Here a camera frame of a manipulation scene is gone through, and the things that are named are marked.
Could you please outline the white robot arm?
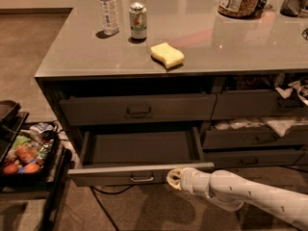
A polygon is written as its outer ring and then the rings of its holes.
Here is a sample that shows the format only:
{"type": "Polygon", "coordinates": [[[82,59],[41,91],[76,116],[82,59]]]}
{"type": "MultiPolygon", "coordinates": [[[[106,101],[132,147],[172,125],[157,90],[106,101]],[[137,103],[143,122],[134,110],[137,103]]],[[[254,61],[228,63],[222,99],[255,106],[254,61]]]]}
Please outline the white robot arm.
{"type": "Polygon", "coordinates": [[[167,182],[176,190],[205,197],[226,211],[238,211],[248,203],[308,231],[306,194],[249,181],[226,170],[206,173],[192,167],[171,170],[167,182]]]}

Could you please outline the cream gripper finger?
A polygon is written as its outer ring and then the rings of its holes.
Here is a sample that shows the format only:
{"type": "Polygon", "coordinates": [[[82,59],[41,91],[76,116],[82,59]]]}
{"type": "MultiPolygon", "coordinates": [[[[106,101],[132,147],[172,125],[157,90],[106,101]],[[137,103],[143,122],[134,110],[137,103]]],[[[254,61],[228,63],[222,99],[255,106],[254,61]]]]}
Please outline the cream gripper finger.
{"type": "Polygon", "coordinates": [[[176,168],[171,170],[168,174],[167,174],[167,182],[175,189],[178,191],[182,190],[182,186],[181,186],[181,178],[182,178],[182,174],[184,172],[184,169],[182,168],[176,168]]]}

